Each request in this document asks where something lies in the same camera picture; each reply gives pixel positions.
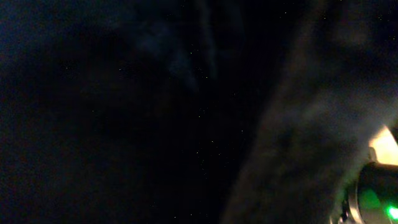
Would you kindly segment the navy blue shorts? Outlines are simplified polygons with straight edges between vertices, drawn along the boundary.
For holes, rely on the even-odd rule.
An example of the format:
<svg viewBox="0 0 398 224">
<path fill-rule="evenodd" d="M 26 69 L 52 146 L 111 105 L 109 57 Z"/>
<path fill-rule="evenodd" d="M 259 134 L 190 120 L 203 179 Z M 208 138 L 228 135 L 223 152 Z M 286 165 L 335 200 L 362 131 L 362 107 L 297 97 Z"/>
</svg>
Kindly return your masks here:
<svg viewBox="0 0 398 224">
<path fill-rule="evenodd" d="M 396 1 L 2 1 L 2 223 L 362 223 Z"/>
</svg>

